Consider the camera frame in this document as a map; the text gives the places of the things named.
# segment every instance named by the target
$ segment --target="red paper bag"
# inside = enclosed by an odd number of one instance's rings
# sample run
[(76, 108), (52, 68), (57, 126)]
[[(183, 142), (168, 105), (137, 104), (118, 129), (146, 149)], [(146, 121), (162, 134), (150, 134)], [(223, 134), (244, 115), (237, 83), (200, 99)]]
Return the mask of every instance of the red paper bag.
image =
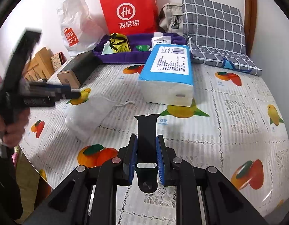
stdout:
[(124, 35), (157, 31), (156, 0), (100, 0), (109, 33)]

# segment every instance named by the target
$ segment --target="yellow pouch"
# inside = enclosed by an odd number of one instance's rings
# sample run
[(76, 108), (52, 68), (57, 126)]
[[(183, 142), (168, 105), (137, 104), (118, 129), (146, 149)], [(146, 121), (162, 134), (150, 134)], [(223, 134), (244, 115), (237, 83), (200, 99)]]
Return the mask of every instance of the yellow pouch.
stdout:
[(130, 52), (131, 48), (125, 35), (113, 33), (109, 37), (110, 47), (113, 52)]

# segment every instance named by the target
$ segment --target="plastic bag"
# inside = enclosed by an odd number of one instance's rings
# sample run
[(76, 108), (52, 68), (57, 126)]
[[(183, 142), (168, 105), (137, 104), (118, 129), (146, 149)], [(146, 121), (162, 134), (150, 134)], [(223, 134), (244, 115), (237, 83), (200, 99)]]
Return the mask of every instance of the plastic bag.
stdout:
[(94, 95), (83, 104), (76, 105), (65, 118), (66, 126), (81, 141), (86, 141), (115, 106), (125, 106), (135, 102), (117, 104), (102, 95)]
[(63, 43), (71, 57), (92, 50), (105, 35), (91, 19), (85, 0), (66, 0), (57, 12)]

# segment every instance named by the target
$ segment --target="drawstring bag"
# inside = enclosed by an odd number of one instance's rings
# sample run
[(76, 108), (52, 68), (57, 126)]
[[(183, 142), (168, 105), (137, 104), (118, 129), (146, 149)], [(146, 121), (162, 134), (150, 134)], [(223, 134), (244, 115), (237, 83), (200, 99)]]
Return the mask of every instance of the drawstring bag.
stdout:
[(130, 52), (131, 48), (125, 35), (113, 33), (109, 37), (110, 47), (113, 52)]
[(166, 3), (159, 15), (159, 26), (166, 33), (177, 33), (183, 36), (182, 4)]
[(113, 107), (125, 106), (129, 103), (135, 104), (133, 101), (118, 104), (97, 94), (83, 104), (74, 106), (65, 118), (65, 124), (79, 140), (86, 141)]

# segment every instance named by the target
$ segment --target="miniso bag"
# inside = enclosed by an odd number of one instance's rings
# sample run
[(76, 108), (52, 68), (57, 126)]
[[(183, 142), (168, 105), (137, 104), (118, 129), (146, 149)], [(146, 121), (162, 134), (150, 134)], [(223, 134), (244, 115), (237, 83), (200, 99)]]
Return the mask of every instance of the miniso bag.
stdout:
[(63, 43), (71, 57), (92, 50), (105, 35), (91, 18), (85, 0), (66, 0), (57, 12)]

